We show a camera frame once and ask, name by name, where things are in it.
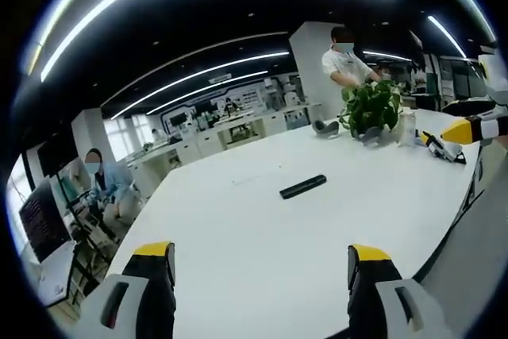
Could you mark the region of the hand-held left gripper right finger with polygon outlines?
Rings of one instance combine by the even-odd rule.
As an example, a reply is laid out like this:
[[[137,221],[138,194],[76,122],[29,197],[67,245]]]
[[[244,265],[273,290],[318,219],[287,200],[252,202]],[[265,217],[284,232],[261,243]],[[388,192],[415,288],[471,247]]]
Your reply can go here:
[[[351,338],[453,337],[437,301],[379,248],[348,246],[348,297]]]

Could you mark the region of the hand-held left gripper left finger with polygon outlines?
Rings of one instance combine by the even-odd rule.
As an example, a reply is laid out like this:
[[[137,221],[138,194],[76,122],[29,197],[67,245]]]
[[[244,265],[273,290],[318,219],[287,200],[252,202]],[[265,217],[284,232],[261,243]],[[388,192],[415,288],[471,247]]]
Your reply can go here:
[[[82,338],[172,338],[175,246],[142,245],[122,273],[108,275],[81,305]]]

